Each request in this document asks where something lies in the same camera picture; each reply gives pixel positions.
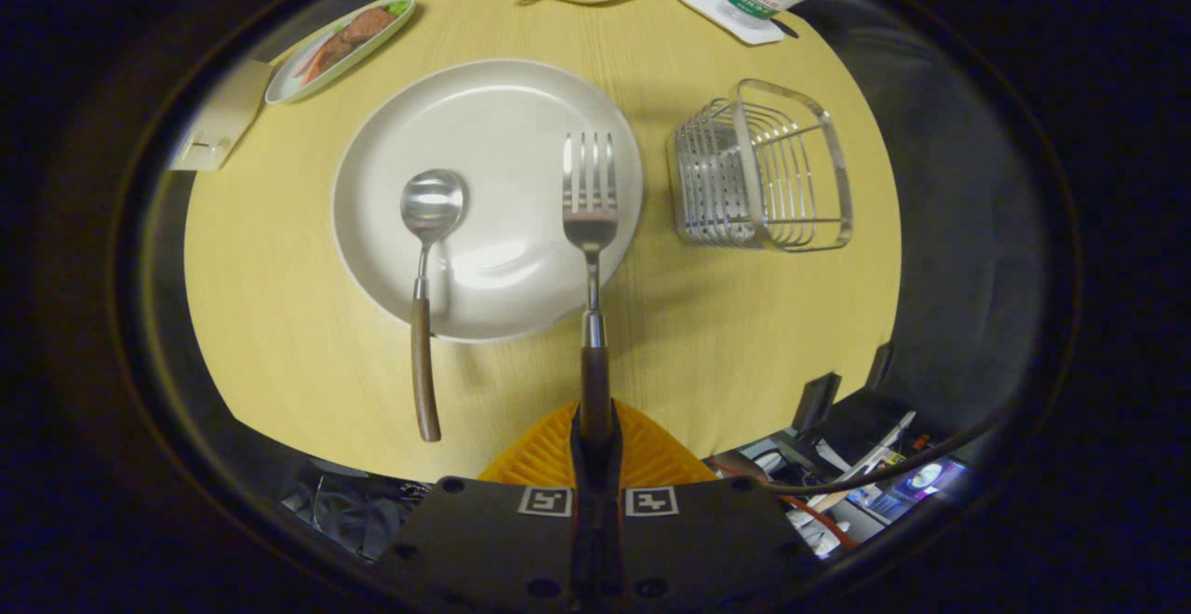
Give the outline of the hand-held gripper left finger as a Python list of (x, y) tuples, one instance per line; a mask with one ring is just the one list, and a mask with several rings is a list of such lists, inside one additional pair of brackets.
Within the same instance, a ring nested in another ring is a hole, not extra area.
[(434, 483), (374, 574), (412, 610), (580, 610), (596, 495), (576, 405), (550, 412), (478, 480)]

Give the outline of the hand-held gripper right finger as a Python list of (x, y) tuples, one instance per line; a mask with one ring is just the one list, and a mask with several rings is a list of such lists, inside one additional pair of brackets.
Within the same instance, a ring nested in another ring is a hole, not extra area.
[(777, 610), (819, 572), (756, 480), (718, 478), (642, 412), (596, 405), (596, 609)]

